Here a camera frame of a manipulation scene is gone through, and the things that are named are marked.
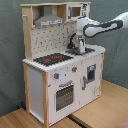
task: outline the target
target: oven window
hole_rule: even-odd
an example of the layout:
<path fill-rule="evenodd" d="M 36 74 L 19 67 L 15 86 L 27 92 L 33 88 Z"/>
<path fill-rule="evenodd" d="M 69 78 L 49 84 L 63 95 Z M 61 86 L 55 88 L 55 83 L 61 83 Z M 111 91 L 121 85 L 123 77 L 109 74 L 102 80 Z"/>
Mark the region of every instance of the oven window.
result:
<path fill-rule="evenodd" d="M 72 7 L 72 17 L 80 16 L 81 7 Z"/>
<path fill-rule="evenodd" d="M 73 88 L 71 85 L 56 92 L 56 111 L 73 103 Z"/>

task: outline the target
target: cabinet door handle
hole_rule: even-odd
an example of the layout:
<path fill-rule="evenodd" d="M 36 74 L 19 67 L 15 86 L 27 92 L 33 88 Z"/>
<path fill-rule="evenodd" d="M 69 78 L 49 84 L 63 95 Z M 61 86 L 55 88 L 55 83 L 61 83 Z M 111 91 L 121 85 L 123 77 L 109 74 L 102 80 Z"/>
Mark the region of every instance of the cabinet door handle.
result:
<path fill-rule="evenodd" d="M 59 85 L 59 87 L 66 87 L 66 86 L 70 85 L 72 82 L 73 82 L 73 81 L 70 80 L 70 81 L 69 81 L 68 83 L 66 83 L 66 84 L 61 84 L 61 85 Z"/>
<path fill-rule="evenodd" d="M 70 11 L 70 15 L 68 16 L 68 19 L 71 19 L 71 17 L 72 17 L 72 7 L 71 6 L 69 6 L 69 11 Z"/>
<path fill-rule="evenodd" d="M 85 76 L 83 76 L 83 81 L 84 81 L 84 86 L 82 86 L 82 90 L 85 90 L 86 83 L 87 83 L 87 80 L 86 80 L 86 77 Z"/>

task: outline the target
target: top shelf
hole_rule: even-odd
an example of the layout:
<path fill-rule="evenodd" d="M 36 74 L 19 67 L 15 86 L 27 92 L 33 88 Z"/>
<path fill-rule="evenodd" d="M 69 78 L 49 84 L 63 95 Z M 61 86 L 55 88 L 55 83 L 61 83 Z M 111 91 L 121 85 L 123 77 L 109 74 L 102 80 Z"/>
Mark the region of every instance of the top shelf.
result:
<path fill-rule="evenodd" d="M 91 2 L 64 2 L 64 3 L 40 3 L 40 4 L 21 4 L 22 7 L 28 6 L 44 6 L 44 5 L 65 5 L 65 4 L 80 4 L 80 3 L 91 3 Z"/>

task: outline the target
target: table surface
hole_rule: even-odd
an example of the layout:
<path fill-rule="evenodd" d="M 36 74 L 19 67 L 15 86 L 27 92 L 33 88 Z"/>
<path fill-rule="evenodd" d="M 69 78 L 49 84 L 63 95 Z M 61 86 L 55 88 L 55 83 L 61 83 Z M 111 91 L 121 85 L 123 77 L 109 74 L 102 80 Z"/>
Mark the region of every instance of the table surface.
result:
<path fill-rule="evenodd" d="M 44 128 L 37 119 L 23 109 L 16 110 L 0 118 L 0 128 Z M 81 128 L 79 125 L 64 118 L 50 128 Z"/>
<path fill-rule="evenodd" d="M 101 93 L 71 117 L 87 128 L 115 128 L 128 118 L 128 89 L 102 80 Z"/>

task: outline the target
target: gray backdrop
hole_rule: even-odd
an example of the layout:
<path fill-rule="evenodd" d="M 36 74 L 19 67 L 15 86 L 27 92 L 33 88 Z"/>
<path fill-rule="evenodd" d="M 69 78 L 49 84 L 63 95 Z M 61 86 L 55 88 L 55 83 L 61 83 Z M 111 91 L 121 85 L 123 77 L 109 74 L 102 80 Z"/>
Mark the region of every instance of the gray backdrop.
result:
<path fill-rule="evenodd" d="M 91 1 L 90 18 L 112 20 L 127 11 L 128 0 Z M 20 4 L 66 2 L 65 0 L 0 0 L 0 116 L 25 101 L 22 59 L 24 40 Z M 128 88 L 128 29 L 116 30 L 87 39 L 106 48 L 103 79 Z"/>

